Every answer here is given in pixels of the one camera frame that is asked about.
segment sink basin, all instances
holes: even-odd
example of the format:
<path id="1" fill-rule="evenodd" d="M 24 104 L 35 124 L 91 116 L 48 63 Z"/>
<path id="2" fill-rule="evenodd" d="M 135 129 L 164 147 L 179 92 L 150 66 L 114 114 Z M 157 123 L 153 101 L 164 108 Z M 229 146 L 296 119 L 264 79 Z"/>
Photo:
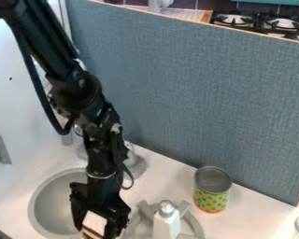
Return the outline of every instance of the sink basin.
<path id="1" fill-rule="evenodd" d="M 86 183 L 83 168 L 70 169 L 44 181 L 33 194 L 28 208 L 32 226 L 49 239 L 79 239 L 69 201 L 71 182 Z"/>

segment tin can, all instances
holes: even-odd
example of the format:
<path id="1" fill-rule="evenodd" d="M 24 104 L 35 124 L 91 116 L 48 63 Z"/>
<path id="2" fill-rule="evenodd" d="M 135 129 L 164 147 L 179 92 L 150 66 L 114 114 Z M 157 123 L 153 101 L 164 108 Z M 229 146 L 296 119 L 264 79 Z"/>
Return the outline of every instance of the tin can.
<path id="1" fill-rule="evenodd" d="M 226 209 L 232 179 L 226 171 L 215 166 L 205 166 L 195 173 L 193 199 L 201 210 L 219 213 Z"/>

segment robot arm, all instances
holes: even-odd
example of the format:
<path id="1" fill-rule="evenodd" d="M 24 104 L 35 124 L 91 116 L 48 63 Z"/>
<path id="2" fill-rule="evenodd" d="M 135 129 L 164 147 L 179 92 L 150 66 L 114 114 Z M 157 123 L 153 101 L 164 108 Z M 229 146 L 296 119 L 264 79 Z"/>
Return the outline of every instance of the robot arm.
<path id="1" fill-rule="evenodd" d="M 97 77 L 84 71 L 76 61 L 78 54 L 67 38 L 47 0 L 0 0 L 0 19 L 12 30 L 33 81 L 36 94 L 50 123 L 58 134 L 68 134 L 79 125 L 84 132 L 88 153 L 88 183 L 72 183 L 70 195 L 72 216 L 78 230 L 87 211 L 107 221 L 105 239 L 121 234 L 131 209 L 121 199 L 122 175 L 127 171 L 123 161 L 127 148 L 123 144 L 120 117 L 104 97 Z M 47 98 L 34 57 L 46 72 L 52 85 Z M 64 127 L 52 108 L 68 119 Z"/>

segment gray wall panel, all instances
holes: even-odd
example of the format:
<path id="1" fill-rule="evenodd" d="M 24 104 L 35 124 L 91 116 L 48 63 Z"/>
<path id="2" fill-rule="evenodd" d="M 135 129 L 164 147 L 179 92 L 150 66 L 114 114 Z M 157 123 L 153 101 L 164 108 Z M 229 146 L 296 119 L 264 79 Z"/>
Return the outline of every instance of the gray wall panel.
<path id="1" fill-rule="evenodd" d="M 299 200 L 299 44 L 68 1 L 74 41 L 131 140 Z"/>

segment white countertop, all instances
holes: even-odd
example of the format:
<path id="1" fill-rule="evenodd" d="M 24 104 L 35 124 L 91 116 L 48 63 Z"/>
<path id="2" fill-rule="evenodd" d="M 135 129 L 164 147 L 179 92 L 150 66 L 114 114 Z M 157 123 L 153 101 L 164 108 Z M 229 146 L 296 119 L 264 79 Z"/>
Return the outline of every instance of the white countertop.
<path id="1" fill-rule="evenodd" d="M 204 213 L 192 201 L 195 168 L 141 147 L 135 147 L 135 153 L 146 159 L 149 168 L 131 190 L 121 192 L 122 199 L 133 209 L 143 199 L 149 204 L 163 199 L 175 204 L 185 200 L 192 204 L 191 212 L 202 224 L 207 239 L 299 238 L 294 229 L 294 221 L 299 217 L 298 208 L 234 184 L 225 212 Z M 32 228 L 27 217 L 32 194 L 50 176 L 84 166 L 85 162 L 77 158 L 72 148 L 60 148 L 49 159 L 37 159 L 28 174 L 1 198 L 0 230 L 13 239 L 44 238 Z"/>

